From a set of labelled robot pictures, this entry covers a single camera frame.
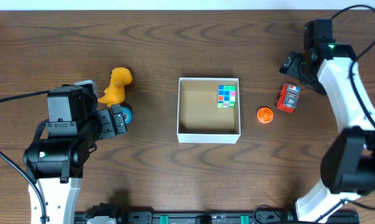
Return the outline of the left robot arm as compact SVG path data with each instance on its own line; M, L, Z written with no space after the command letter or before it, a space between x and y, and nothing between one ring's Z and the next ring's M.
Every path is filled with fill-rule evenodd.
M83 165L96 142L126 133L132 120L127 106L96 110L80 124L42 121L23 160L29 186L32 223L73 223Z

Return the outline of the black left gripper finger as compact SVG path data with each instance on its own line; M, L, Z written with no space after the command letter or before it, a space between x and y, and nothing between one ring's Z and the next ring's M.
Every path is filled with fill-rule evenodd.
M125 134L126 133L126 108L122 105L111 105L111 110L113 113L113 119L115 124L115 133L116 134Z
M97 118L102 124L99 140L110 139L116 136L113 115L109 109L97 111Z

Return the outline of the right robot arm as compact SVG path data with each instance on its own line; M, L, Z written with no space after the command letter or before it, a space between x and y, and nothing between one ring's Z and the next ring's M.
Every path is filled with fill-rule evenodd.
M338 136L322 158L321 179L295 202L294 220L325 223L347 203L375 191L375 109L349 44L315 43L289 53L282 75L296 78L330 101Z

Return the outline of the red toy truck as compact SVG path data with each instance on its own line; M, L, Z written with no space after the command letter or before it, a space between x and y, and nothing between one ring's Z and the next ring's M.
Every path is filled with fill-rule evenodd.
M291 83L284 83L279 91L275 100L277 109L287 113L293 113L297 107L298 99L300 96L300 87Z

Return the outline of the multicoloured puzzle cube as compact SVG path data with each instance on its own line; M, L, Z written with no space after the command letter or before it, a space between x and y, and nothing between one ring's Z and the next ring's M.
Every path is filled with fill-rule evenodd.
M217 89L217 107L233 108L237 99L237 87L235 85L219 85Z

